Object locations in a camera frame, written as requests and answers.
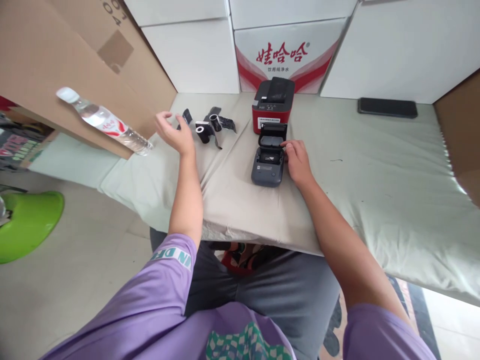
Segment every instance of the box with red print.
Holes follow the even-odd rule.
[[[295,92],[316,94],[324,79],[346,19],[236,30],[241,90],[256,92],[273,77],[295,82]]]

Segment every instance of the purple t-shirt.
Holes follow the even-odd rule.
[[[172,234],[79,332],[42,359],[296,359],[282,330],[239,302],[184,316],[197,249]],[[431,359],[402,320],[371,304],[348,311],[343,357]]]

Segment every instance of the hand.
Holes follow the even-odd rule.
[[[168,145],[178,151],[180,155],[194,154],[195,144],[192,137],[192,131],[185,119],[176,114],[176,119],[180,124],[180,130],[172,127],[168,118],[172,116],[171,112],[162,111],[156,115],[156,132]]]
[[[309,155],[302,140],[288,140],[280,144],[285,147],[290,177],[297,187],[315,183],[315,178],[310,169]]]

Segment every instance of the tiled floor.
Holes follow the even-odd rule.
[[[150,258],[149,228],[96,190],[36,173],[0,184],[57,190],[65,210],[35,251],[0,265],[0,359],[33,360],[87,323]],[[480,307],[424,290],[443,360],[478,359]]]

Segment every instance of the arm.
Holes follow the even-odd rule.
[[[132,357],[151,341],[153,331],[163,336],[185,320],[197,249],[202,235],[203,204],[195,146],[185,120],[177,115],[181,130],[157,115],[160,137],[180,154],[169,236],[150,261],[130,279],[108,304],[80,331],[49,351],[42,359]]]
[[[315,181],[303,141],[286,146],[290,176],[310,212],[320,249],[345,296],[347,309],[374,304],[410,324],[400,300],[375,258]]]
[[[204,206],[197,171],[196,151],[192,132],[185,119],[176,115],[180,130],[174,129],[167,118],[171,112],[157,114],[156,130],[158,135],[180,154],[178,182],[175,200],[171,209],[168,234],[184,234],[190,237],[199,248],[202,236]]]

